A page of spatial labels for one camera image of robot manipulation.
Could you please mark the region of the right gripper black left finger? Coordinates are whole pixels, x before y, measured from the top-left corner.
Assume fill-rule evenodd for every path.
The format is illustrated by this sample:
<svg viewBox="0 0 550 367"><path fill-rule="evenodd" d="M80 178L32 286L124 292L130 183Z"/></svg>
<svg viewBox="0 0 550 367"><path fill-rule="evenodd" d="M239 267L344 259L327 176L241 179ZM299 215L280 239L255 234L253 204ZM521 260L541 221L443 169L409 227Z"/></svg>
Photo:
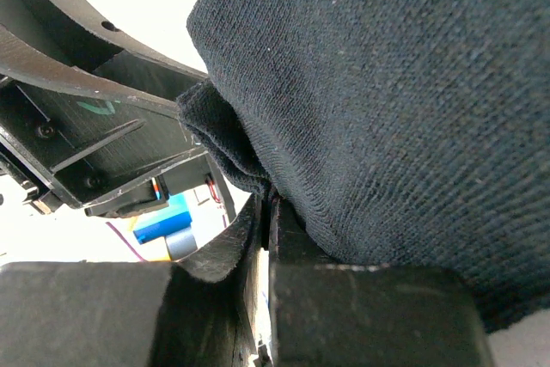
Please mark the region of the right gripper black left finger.
<svg viewBox="0 0 550 367"><path fill-rule="evenodd" d="M260 203L180 263L15 262L1 270L4 366L245 366Z"/></svg>

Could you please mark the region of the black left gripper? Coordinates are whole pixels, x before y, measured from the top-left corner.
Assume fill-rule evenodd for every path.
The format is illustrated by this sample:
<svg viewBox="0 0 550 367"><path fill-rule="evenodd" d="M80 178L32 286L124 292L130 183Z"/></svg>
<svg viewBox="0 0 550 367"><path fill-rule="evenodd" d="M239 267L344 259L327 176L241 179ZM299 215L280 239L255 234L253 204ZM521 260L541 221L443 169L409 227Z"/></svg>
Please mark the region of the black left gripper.
<svg viewBox="0 0 550 367"><path fill-rule="evenodd" d="M220 169L173 119L205 73L87 0L1 0L1 72L1 173L37 212L135 217L201 185L235 210Z"/></svg>

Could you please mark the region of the black sock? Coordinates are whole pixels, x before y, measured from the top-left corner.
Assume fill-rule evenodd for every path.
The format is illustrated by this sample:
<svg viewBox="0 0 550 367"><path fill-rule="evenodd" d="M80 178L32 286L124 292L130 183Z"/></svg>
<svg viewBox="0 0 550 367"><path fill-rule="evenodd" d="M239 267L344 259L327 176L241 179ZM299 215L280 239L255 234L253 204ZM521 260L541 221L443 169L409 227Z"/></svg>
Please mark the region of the black sock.
<svg viewBox="0 0 550 367"><path fill-rule="evenodd" d="M346 264L461 274L489 332L549 306L549 0L198 0L180 122Z"/></svg>

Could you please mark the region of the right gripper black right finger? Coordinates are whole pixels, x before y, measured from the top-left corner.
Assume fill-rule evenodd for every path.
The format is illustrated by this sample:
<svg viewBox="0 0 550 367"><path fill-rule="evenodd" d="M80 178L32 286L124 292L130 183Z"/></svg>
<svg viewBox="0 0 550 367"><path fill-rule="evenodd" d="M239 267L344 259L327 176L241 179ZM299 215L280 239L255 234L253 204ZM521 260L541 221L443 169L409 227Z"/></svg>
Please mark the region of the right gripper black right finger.
<svg viewBox="0 0 550 367"><path fill-rule="evenodd" d="M486 334L462 281L437 267L332 260L272 203L272 357L277 366L490 366Z"/></svg>

